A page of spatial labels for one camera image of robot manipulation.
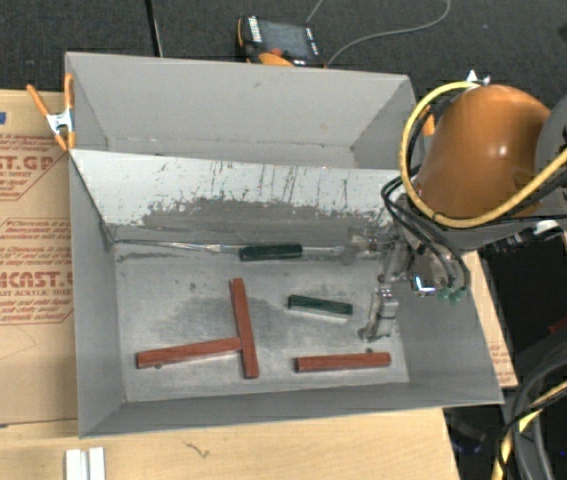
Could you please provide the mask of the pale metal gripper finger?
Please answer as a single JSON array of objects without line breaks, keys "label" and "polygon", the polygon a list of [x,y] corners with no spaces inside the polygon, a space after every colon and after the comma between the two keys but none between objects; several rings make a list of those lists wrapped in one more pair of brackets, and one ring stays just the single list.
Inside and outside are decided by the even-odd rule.
[{"label": "pale metal gripper finger", "polygon": [[376,294],[373,339],[390,337],[396,321],[399,301],[389,288],[379,288]]},{"label": "pale metal gripper finger", "polygon": [[379,313],[382,305],[381,295],[378,289],[371,293],[367,323],[358,330],[358,336],[362,341],[375,341],[379,325]]}]

